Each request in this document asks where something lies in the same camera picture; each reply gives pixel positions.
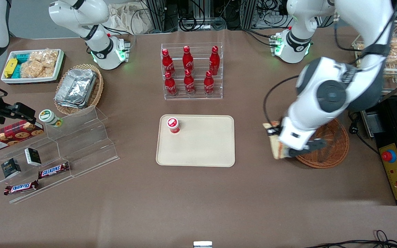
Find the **emergency stop button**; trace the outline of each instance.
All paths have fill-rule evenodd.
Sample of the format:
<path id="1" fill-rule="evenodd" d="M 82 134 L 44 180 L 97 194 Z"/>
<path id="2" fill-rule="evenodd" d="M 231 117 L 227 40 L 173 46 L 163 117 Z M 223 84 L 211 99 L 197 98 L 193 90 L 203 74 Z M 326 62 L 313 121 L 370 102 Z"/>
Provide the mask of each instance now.
<path id="1" fill-rule="evenodd" d="M 394 163 L 396 161 L 396 153 L 391 149 L 388 149 L 387 151 L 383 152 L 381 154 L 381 157 L 383 158 L 384 161 L 389 163 Z"/>

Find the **yellow control panel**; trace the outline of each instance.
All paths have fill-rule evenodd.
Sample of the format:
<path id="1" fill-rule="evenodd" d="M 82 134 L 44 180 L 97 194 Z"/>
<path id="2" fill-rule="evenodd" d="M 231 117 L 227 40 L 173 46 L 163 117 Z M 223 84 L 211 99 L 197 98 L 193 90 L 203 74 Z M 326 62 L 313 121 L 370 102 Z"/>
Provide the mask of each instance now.
<path id="1" fill-rule="evenodd" d="M 397 200 L 397 149 L 393 144 L 389 144 L 379 149 L 383 159 L 384 168 L 392 188 L 394 198 Z"/>

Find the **clear acrylic display stand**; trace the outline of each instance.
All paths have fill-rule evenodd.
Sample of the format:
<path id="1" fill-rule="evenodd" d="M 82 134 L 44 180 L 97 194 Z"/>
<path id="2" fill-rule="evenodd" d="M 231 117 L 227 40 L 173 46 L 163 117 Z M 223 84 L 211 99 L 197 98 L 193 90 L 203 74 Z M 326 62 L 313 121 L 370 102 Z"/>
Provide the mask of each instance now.
<path id="1" fill-rule="evenodd" d="M 64 162 L 69 162 L 70 170 L 39 179 L 38 190 L 6 196 L 10 203 L 18 203 L 36 196 L 51 187 L 119 159 L 114 143 L 106 133 L 104 122 L 107 117 L 98 108 L 89 107 L 62 119 L 61 127 L 45 125 L 46 135 L 39 135 L 44 138 L 23 141 L 19 146 L 17 145 L 17 149 L 0 156 L 1 194 L 6 186 L 33 182 L 38 179 L 39 171 L 45 171 Z M 38 150 L 41 166 L 27 164 L 24 153 L 27 147 Z M 11 158 L 18 160 L 21 173 L 6 179 L 1 164 Z"/>
<path id="2" fill-rule="evenodd" d="M 183 79 L 185 77 L 185 70 L 183 68 L 183 47 L 188 45 L 191 49 L 191 55 L 194 58 L 194 85 L 195 94 L 189 96 L 186 94 L 185 84 Z M 212 96 L 205 95 L 205 89 L 203 81 L 205 80 L 206 71 L 209 70 L 209 57 L 211 56 L 211 49 L 213 46 L 218 47 L 218 54 L 220 56 L 220 66 L 218 73 L 214 78 L 214 94 Z M 162 68 L 162 84 L 163 84 L 163 94 L 165 100 L 193 100 L 193 99 L 222 99 L 223 98 L 223 44 L 221 42 L 213 43 L 174 43 L 174 44 L 162 44 L 161 49 L 168 49 L 170 56 L 174 62 L 175 75 L 172 77 L 175 80 L 175 86 L 179 94 L 177 96 L 170 96 L 167 94 L 165 84 L 164 84 L 164 74 L 163 64 Z"/>

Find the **snickers bar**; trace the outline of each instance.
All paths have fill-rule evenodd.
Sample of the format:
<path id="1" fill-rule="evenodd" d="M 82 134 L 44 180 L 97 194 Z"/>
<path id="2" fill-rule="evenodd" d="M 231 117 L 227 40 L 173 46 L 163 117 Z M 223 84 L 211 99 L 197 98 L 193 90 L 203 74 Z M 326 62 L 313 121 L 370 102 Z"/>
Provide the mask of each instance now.
<path id="1" fill-rule="evenodd" d="M 61 171 L 66 171 L 70 169 L 68 162 L 63 163 L 62 165 L 55 166 L 53 168 L 46 169 L 45 171 L 38 172 L 38 179 L 41 179 L 46 176 L 51 176 Z"/>
<path id="2" fill-rule="evenodd" d="M 28 184 L 7 186 L 4 190 L 4 195 L 8 196 L 8 195 L 11 195 L 14 193 L 27 192 L 30 190 L 37 190 L 38 188 L 39 188 L 39 183 L 36 180 L 36 181 L 28 183 Z"/>

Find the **wicker basket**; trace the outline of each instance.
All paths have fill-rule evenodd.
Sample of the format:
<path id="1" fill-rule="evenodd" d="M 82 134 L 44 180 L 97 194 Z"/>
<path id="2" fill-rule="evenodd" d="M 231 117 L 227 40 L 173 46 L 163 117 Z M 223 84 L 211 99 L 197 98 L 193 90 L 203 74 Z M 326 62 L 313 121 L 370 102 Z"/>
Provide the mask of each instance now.
<path id="1" fill-rule="evenodd" d="M 96 72 L 98 77 L 96 78 L 96 82 L 95 82 L 93 91 L 91 92 L 90 100 L 88 101 L 87 107 L 96 106 L 98 104 L 99 100 L 101 99 L 102 90 L 104 89 L 104 79 L 102 78 L 101 72 L 99 71 L 99 69 L 97 69 L 95 66 L 92 66 L 91 64 L 76 65 L 72 69 L 83 69 L 83 70 L 90 69 L 93 72 Z M 62 76 L 61 80 L 59 81 L 58 87 L 56 89 L 56 93 L 58 92 L 59 88 L 61 87 L 63 79 L 68 74 L 69 71 L 70 70 L 65 72 L 65 74 Z M 81 108 L 70 108 L 70 107 L 61 106 L 61 105 L 57 104 L 56 101 L 55 101 L 55 106 L 59 110 L 59 112 L 61 112 L 63 114 L 67 114 L 67 115 L 76 113 L 79 110 L 81 110 Z"/>
<path id="2" fill-rule="evenodd" d="M 345 128 L 337 119 L 318 128 L 314 136 L 326 140 L 327 146 L 297 156 L 296 158 L 302 163 L 313 168 L 332 168 L 345 159 L 348 153 L 349 139 Z"/>

